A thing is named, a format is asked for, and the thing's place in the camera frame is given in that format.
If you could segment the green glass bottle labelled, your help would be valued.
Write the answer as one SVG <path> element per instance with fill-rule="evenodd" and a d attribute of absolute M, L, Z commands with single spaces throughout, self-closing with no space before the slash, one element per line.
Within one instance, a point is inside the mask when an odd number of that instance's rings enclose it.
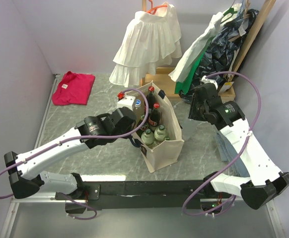
<path fill-rule="evenodd" d="M 139 131 L 144 132 L 148 129 L 148 119 L 145 117 L 145 114 L 141 115 L 138 125 L 140 125 L 141 123 L 143 124 L 140 127 Z"/>

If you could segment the clear glass bottle green cap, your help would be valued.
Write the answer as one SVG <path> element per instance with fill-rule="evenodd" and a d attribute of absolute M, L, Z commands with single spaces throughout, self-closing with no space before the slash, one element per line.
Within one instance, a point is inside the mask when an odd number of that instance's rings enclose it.
<path fill-rule="evenodd" d="M 167 136 L 166 127 L 163 124 L 159 125 L 159 127 L 154 131 L 154 137 L 156 141 L 162 142 L 166 136 Z"/>
<path fill-rule="evenodd" d="M 141 139 L 144 142 L 145 145 L 150 146 L 154 143 L 154 134 L 153 132 L 148 128 L 146 129 L 142 135 L 141 135 Z"/>

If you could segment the small cola bottle red cap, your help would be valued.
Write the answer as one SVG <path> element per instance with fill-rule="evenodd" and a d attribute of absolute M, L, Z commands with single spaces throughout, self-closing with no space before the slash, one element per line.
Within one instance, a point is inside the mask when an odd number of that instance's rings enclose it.
<path fill-rule="evenodd" d="M 160 103 L 154 103 L 153 109 L 148 119 L 149 128 L 155 131 L 161 123 Z"/>

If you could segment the large cola bottle red cap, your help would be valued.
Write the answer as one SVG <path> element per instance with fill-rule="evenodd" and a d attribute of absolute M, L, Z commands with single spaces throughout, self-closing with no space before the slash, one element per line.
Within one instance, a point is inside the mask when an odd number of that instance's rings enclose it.
<path fill-rule="evenodd" d="M 154 107 L 154 104 L 158 102 L 154 92 L 155 92 L 155 88 L 153 86 L 149 86 L 148 87 L 148 94 L 146 96 L 146 100 L 148 102 L 148 107 L 146 106 L 146 104 L 144 104 L 144 111 L 145 112 L 148 111 L 148 117 L 151 114 L 151 111 Z"/>

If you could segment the beige canvas tote bag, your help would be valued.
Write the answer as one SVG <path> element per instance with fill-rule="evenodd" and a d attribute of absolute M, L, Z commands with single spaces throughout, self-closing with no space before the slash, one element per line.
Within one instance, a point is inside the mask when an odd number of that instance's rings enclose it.
<path fill-rule="evenodd" d="M 134 139 L 140 141 L 140 151 L 144 161 L 149 172 L 153 173 L 159 169 L 177 162 L 184 144 L 184 140 L 182 139 L 182 130 L 174 112 L 173 106 L 168 97 L 165 95 L 164 91 L 153 82 L 139 87 L 138 90 L 147 95 L 148 88 L 150 86 L 155 88 L 154 95 L 161 105 L 161 123 L 166 126 L 167 135 L 170 137 L 170 140 L 163 141 L 153 148 L 150 148 L 144 144 L 144 142 L 136 133 L 133 133 L 132 136 Z"/>

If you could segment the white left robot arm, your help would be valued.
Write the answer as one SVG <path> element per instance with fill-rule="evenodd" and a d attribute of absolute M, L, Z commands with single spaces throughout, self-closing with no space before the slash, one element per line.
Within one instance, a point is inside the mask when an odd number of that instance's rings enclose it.
<path fill-rule="evenodd" d="M 32 151 L 5 154 L 13 196 L 23 199 L 44 191 L 82 198 L 87 188 L 79 174 L 62 175 L 45 169 L 76 153 L 112 143 L 120 135 L 127 138 L 135 124 L 133 111 L 122 107 L 110 114 L 86 117 L 62 136 Z"/>

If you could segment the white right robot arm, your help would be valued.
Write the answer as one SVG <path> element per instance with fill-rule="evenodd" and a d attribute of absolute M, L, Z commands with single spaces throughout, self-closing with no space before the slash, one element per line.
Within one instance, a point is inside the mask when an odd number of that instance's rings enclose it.
<path fill-rule="evenodd" d="M 189 117 L 215 125 L 248 171 L 244 178 L 228 176 L 223 171 L 214 172 L 192 195 L 201 190 L 207 197 L 224 192 L 242 197 L 250 208 L 257 210 L 289 187 L 289 172 L 282 172 L 269 158 L 238 104 L 233 101 L 223 103 L 214 84 L 206 83 L 195 88 Z"/>

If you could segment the green garment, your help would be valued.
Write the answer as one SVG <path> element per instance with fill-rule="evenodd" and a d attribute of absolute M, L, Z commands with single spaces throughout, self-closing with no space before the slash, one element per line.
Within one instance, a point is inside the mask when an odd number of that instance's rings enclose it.
<path fill-rule="evenodd" d="M 179 94 L 180 92 L 182 92 L 184 95 L 186 95 L 189 92 L 190 89 L 190 85 L 192 83 L 194 74 L 196 69 L 198 68 L 203 56 L 204 56 L 205 50 L 202 51 L 202 54 L 198 57 L 198 59 L 194 62 L 193 66 L 191 67 L 191 70 L 188 74 L 188 76 L 186 77 L 186 79 L 183 82 L 176 82 L 175 85 L 175 94 Z"/>

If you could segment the dark blue patterned garment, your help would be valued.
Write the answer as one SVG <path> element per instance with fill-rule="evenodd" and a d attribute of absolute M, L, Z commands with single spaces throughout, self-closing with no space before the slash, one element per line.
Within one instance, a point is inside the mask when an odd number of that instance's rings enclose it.
<path fill-rule="evenodd" d="M 230 71 L 234 55 L 245 41 L 258 14 L 259 11 L 255 9 L 242 11 L 236 18 L 220 25 L 220 32 L 205 49 L 204 56 L 195 71 L 189 92 L 186 95 L 182 92 L 179 93 L 182 100 L 187 103 L 192 101 L 194 88 L 200 85 L 203 76 L 219 71 Z"/>

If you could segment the white shirt on hanger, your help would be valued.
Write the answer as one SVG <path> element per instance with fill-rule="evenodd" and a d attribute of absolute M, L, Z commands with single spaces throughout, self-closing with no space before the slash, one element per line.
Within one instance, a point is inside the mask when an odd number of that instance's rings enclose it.
<path fill-rule="evenodd" d="M 183 82 L 188 76 L 195 60 L 203 53 L 203 51 L 208 47 L 212 39 L 221 30 L 221 20 L 224 18 L 222 12 L 218 12 L 213 15 L 208 27 L 186 50 L 182 58 L 179 60 L 175 69 L 169 73 L 170 78 L 174 82 Z"/>

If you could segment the folded pink shirt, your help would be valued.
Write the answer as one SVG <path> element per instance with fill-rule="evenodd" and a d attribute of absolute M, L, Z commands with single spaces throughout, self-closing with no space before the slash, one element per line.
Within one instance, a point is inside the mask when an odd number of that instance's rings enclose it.
<path fill-rule="evenodd" d="M 95 76 L 92 74 L 67 72 L 52 95 L 53 104 L 55 106 L 87 105 L 94 82 Z"/>

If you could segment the white ruffled dress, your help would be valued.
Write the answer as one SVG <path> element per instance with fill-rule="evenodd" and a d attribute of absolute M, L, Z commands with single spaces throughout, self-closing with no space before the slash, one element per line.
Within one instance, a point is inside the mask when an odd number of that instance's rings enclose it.
<path fill-rule="evenodd" d="M 155 75 L 158 67 L 182 57 L 182 34 L 175 6 L 164 4 L 155 14 L 135 13 L 113 59 L 116 65 L 109 77 L 112 84 L 138 86 L 148 73 Z"/>

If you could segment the green clothes hanger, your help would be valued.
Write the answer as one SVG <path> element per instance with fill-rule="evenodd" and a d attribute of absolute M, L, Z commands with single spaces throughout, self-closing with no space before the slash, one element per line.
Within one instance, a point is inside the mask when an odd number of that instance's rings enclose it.
<path fill-rule="evenodd" d="M 225 23 L 226 21 L 228 21 L 229 19 L 231 19 L 233 17 L 234 14 L 236 14 L 237 11 L 234 9 L 234 7 L 229 8 L 224 14 L 224 18 L 221 21 L 221 23 Z"/>

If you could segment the orange clothes hanger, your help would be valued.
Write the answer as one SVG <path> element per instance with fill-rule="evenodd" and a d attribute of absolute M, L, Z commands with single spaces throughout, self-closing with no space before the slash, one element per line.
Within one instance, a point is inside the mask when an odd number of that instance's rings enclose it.
<path fill-rule="evenodd" d="M 150 2 L 150 9 L 149 9 L 149 10 L 146 9 L 146 4 L 145 4 L 144 9 L 145 9 L 145 11 L 146 11 L 147 13 L 150 13 L 150 14 L 155 14 L 156 11 L 157 11 L 159 8 L 168 7 L 167 4 L 162 4 L 162 5 L 158 5 L 158 6 L 153 6 L 153 1 L 152 1 L 152 0 L 148 0 L 148 1 Z"/>

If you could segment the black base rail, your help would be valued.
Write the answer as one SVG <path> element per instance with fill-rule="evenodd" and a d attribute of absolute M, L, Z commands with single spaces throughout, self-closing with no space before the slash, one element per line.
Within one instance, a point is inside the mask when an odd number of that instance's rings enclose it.
<path fill-rule="evenodd" d="M 182 207 L 203 180 L 85 181 L 77 198 L 96 209 Z"/>

